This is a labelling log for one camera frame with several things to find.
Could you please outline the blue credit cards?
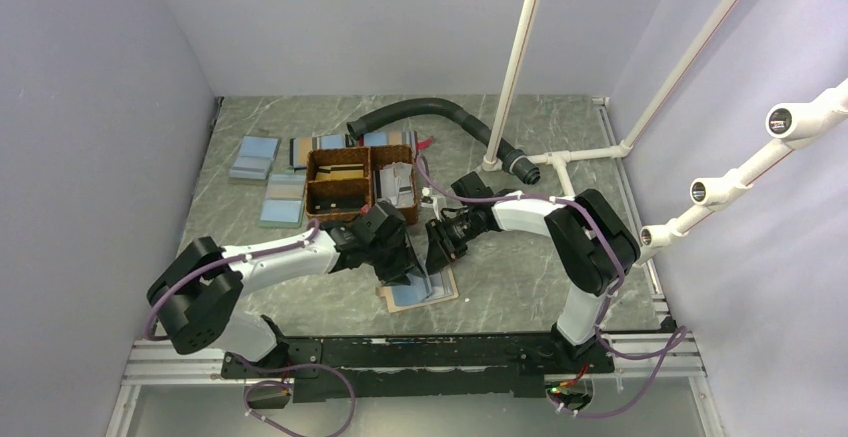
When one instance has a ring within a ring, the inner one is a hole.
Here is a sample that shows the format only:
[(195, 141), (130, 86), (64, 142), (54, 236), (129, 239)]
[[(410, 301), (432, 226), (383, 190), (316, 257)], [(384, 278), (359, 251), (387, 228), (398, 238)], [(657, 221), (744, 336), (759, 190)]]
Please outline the blue credit cards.
[(389, 295), (398, 307), (429, 304), (457, 295), (453, 272), (450, 267), (427, 277), (411, 274), (410, 283), (389, 287)]

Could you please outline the tan leather card holder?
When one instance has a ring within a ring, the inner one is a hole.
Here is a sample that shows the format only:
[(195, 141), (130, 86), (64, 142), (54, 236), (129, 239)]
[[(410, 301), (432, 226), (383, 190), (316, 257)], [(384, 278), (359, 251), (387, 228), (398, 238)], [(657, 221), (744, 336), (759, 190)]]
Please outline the tan leather card holder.
[(409, 285), (379, 286), (376, 295), (385, 301), (389, 313), (397, 313), (456, 299), (459, 292), (448, 266), (426, 278), (413, 275)]

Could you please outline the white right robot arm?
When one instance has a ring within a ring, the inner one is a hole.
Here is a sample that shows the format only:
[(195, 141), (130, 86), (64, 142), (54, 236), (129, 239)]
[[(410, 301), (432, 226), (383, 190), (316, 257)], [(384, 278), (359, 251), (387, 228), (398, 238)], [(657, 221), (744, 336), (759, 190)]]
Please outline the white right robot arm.
[(520, 231), (550, 238), (571, 280), (551, 345), (557, 368), (585, 364), (615, 288), (640, 258), (637, 240), (605, 197), (588, 189), (573, 197), (494, 192), (470, 172), (447, 194), (463, 206), (451, 217), (426, 223), (426, 269), (442, 270), (464, 256), (468, 243), (486, 232)]

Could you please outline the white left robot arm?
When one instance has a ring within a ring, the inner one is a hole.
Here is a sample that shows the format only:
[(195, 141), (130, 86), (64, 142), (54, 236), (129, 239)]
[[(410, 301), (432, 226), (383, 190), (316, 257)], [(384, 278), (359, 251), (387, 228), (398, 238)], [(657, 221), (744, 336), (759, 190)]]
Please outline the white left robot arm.
[(169, 341), (180, 355), (208, 347), (235, 353), (272, 377), (287, 363), (283, 333), (267, 317), (237, 311), (239, 300), (291, 279), (363, 265), (385, 285), (406, 285), (422, 269), (404, 216), (387, 202), (348, 222), (313, 219), (304, 233), (258, 244), (198, 238), (148, 289), (144, 336)]

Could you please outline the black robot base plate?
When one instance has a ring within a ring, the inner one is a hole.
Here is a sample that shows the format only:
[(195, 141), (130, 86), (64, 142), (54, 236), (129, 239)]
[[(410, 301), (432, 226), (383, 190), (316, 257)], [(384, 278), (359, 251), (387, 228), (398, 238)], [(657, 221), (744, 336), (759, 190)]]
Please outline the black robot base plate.
[(289, 337), (246, 367), (226, 353), (227, 380), (288, 376), (297, 403), (327, 399), (510, 394), (541, 398), (570, 375), (610, 374), (597, 343), (570, 351), (550, 331), (400, 336)]

